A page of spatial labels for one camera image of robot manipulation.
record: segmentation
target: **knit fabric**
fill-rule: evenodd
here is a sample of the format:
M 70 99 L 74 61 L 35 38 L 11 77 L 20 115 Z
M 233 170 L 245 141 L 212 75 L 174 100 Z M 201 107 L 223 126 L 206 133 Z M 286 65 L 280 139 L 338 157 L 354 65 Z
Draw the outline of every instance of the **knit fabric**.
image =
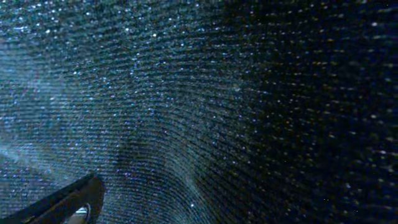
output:
M 0 3 L 0 218 L 392 223 L 394 6 L 226 2 Z

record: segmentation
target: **black object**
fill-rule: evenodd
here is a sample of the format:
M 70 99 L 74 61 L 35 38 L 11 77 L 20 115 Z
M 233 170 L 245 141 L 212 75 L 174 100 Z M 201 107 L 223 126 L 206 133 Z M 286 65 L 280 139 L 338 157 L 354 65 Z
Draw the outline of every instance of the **black object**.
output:
M 104 191 L 101 178 L 90 174 L 0 220 L 0 223 L 62 223 L 79 208 L 86 208 L 85 223 L 95 223 L 103 205 Z

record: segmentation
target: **fabric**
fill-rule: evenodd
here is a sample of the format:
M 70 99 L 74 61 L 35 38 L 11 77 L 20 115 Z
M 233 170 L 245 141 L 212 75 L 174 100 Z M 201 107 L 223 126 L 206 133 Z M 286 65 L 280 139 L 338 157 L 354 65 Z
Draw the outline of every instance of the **fabric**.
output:
M 0 4 L 0 218 L 90 172 L 98 223 L 393 223 L 388 1 Z

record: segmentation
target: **ribbed fabric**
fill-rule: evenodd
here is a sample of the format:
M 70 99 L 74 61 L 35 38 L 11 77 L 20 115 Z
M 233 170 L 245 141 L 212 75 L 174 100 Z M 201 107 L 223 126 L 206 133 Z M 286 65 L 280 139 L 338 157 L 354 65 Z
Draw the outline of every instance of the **ribbed fabric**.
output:
M 0 4 L 0 217 L 102 175 L 98 223 L 392 223 L 394 7 Z

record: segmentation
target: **striped texture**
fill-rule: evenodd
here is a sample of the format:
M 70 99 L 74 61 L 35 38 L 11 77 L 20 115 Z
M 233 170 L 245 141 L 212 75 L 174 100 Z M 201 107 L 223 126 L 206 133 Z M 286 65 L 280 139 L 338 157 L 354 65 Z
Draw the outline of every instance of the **striped texture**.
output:
M 95 171 L 98 223 L 389 223 L 394 19 L 366 1 L 1 3 L 0 216 Z

